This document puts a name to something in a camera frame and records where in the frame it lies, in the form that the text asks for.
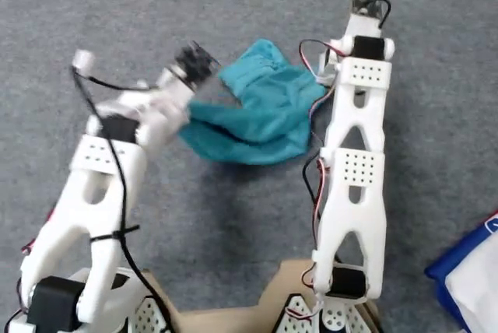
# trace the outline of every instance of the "red wire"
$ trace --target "red wire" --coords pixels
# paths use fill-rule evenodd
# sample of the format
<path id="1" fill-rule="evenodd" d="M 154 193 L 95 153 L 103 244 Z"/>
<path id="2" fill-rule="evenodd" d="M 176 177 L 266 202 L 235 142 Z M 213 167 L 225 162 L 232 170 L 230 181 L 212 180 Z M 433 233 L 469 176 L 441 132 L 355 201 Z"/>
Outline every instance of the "red wire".
<path id="1" fill-rule="evenodd" d="M 314 246 L 318 245 L 317 242 L 317 219 L 318 213 L 320 211 L 321 199 L 323 197 L 324 188 L 325 188 L 325 166 L 322 159 L 318 159 L 317 161 L 318 171 L 320 171 L 320 184 L 318 185 L 318 193 L 317 198 L 315 199 L 314 209 L 313 209 L 313 239 Z"/>
<path id="2" fill-rule="evenodd" d="M 314 71 L 311 68 L 310 62 L 306 59 L 306 56 L 304 55 L 304 52 L 303 52 L 303 44 L 304 43 L 308 43 L 308 42 L 322 44 L 323 46 L 327 47 L 331 51 L 334 51 L 334 53 L 336 53 L 339 57 L 345 57 L 345 54 L 342 53 L 339 49 L 336 49 L 335 47 L 332 47 L 329 43 L 325 43 L 322 40 L 317 40 L 317 39 L 304 39 L 304 40 L 302 40 L 299 43 L 299 56 L 301 57 L 301 61 L 303 61 L 303 64 L 306 66 L 306 68 L 308 70 L 310 70 L 313 74 L 314 74 Z"/>
<path id="3" fill-rule="evenodd" d="M 50 218 L 52 217 L 52 215 L 54 215 L 54 211 L 55 211 L 55 205 L 52 207 L 52 209 L 48 212 L 47 214 L 47 217 L 45 219 L 45 224 L 48 222 L 48 220 L 50 220 Z M 21 251 L 26 254 L 26 255 L 29 255 L 31 254 L 31 250 L 33 249 L 33 245 L 34 245 L 34 242 L 37 240 L 36 237 L 32 238 L 30 242 L 28 242 L 26 245 L 24 245 L 23 247 L 21 247 Z"/>

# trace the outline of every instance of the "gray felt surface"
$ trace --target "gray felt surface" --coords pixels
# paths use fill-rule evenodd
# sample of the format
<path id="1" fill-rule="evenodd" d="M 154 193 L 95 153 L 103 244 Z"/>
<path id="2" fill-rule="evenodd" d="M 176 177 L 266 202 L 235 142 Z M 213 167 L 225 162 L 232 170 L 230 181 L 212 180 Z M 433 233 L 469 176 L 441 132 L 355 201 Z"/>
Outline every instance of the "gray felt surface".
<path id="1" fill-rule="evenodd" d="M 449 332 L 456 326 L 423 269 L 498 201 L 498 8 L 392 3 L 385 33 L 398 49 L 384 122 L 388 241 L 378 303 L 388 332 Z M 348 10 L 349 0 L 0 0 L 2 320 L 16 308 L 19 248 L 62 189 L 86 121 L 67 69 L 76 48 L 96 52 L 95 76 L 123 85 L 155 80 L 190 39 L 228 64 L 265 37 L 298 63 L 298 42 L 340 37 Z M 200 98 L 220 101 L 222 92 L 213 81 Z M 328 118 L 321 109 L 320 131 Z M 132 253 L 181 309 L 255 303 L 280 260 L 310 255 L 302 162 L 224 166 L 176 140 L 148 170 Z M 81 240 L 59 274 L 88 261 Z"/>

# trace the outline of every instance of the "cardboard box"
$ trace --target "cardboard box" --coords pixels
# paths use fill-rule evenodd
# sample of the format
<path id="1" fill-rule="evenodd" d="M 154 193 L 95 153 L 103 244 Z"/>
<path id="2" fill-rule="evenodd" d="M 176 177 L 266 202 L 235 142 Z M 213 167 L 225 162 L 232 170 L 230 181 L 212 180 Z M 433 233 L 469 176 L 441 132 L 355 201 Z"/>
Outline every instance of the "cardboard box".
<path id="1" fill-rule="evenodd" d="M 314 305 L 314 295 L 301 283 L 301 273 L 310 266 L 308 260 L 284 261 L 266 286 L 258 305 L 252 307 L 218 310 L 178 311 L 160 288 L 152 274 L 147 279 L 163 297 L 170 309 L 176 331 L 179 333 L 271 333 L 290 294 L 299 293 L 309 307 Z M 378 333 L 377 309 L 372 302 L 358 305 L 356 309 L 373 333 Z"/>

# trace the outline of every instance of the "teal cloth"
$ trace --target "teal cloth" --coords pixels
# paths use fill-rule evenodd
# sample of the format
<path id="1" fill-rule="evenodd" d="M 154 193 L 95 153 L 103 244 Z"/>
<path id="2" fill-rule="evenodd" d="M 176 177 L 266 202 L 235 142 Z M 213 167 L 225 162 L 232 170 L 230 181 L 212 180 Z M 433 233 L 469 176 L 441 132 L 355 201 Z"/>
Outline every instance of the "teal cloth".
<path id="1" fill-rule="evenodd" d="M 194 102 L 180 136 L 203 158 L 268 165 L 304 154 L 311 104 L 324 95 L 304 67 L 291 65 L 268 40 L 258 40 L 219 77 L 242 108 Z"/>

